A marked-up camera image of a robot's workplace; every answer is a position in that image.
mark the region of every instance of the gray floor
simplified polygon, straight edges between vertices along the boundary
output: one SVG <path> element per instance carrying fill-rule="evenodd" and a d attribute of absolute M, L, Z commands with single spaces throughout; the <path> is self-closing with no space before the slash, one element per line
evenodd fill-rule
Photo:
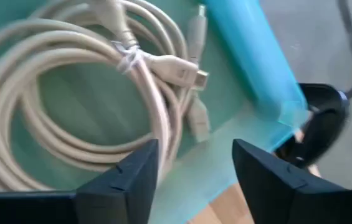
<path fill-rule="evenodd" d="M 323 177 L 352 189 L 352 0 L 261 0 L 299 82 L 347 92 L 350 119 L 319 161 Z"/>

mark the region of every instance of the wooden floor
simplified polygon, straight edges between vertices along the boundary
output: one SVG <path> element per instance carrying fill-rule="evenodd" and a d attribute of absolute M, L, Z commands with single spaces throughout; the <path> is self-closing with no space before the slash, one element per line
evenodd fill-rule
<path fill-rule="evenodd" d="M 254 224 L 238 184 L 229 187 L 188 224 Z"/>

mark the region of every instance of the cable plug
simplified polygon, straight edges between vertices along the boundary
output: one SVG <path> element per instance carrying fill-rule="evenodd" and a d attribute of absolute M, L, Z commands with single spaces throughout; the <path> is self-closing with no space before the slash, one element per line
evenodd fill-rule
<path fill-rule="evenodd" d="M 197 142 L 203 142 L 210 137 L 210 120 L 205 104 L 197 94 L 192 98 L 191 107 L 187 113 L 188 125 Z"/>
<path fill-rule="evenodd" d="M 88 0 L 97 19 L 114 33 L 126 49 L 138 45 L 138 41 L 127 24 L 126 11 L 119 0 Z"/>
<path fill-rule="evenodd" d="M 190 23 L 187 33 L 188 54 L 192 63 L 198 64 L 206 43 L 207 17 L 206 7 L 199 5 L 199 12 L 194 16 Z"/>
<path fill-rule="evenodd" d="M 203 90 L 206 87 L 208 73 L 174 55 L 155 56 L 144 52 L 147 66 L 163 81 L 177 86 Z"/>

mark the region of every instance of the blue plastic tube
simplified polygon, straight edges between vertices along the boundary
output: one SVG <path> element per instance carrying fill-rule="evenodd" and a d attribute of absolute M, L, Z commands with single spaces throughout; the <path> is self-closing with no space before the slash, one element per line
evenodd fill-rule
<path fill-rule="evenodd" d="M 206 0 L 241 75 L 254 92 L 261 117 L 293 125 L 307 103 L 258 0 Z"/>

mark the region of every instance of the white cable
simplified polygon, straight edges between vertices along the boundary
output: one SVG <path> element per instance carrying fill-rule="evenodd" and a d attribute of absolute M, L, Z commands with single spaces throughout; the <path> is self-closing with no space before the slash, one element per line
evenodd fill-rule
<path fill-rule="evenodd" d="M 108 5 L 94 6 L 103 2 Z M 0 190 L 50 189 L 24 172 L 12 155 L 9 127 L 18 101 L 27 127 L 36 140 L 69 164 L 103 171 L 147 140 L 156 138 L 159 140 L 159 181 L 171 167 L 182 134 L 183 105 L 188 105 L 190 100 L 187 92 L 191 88 L 203 88 L 207 74 L 186 61 L 188 50 L 184 36 L 169 16 L 156 6 L 143 0 L 90 0 L 89 3 L 92 5 L 71 0 L 51 2 L 36 10 L 30 19 L 14 22 L 0 30 L 0 45 L 10 37 L 23 37 L 0 57 Z M 95 16 L 90 6 L 95 9 Z M 123 8 L 147 19 L 158 36 L 138 21 L 124 16 Z M 92 24 L 109 28 L 127 50 L 121 51 L 107 38 L 79 26 Z M 162 54 L 168 55 L 140 53 L 133 33 L 141 34 Z M 132 60 L 125 63 L 125 58 L 129 57 Z M 45 114 L 37 77 L 61 65 L 87 62 L 110 66 L 122 63 L 122 72 L 134 82 L 150 111 L 152 133 L 118 146 L 99 146 L 69 134 Z M 167 83 L 178 85 L 171 88 Z"/>

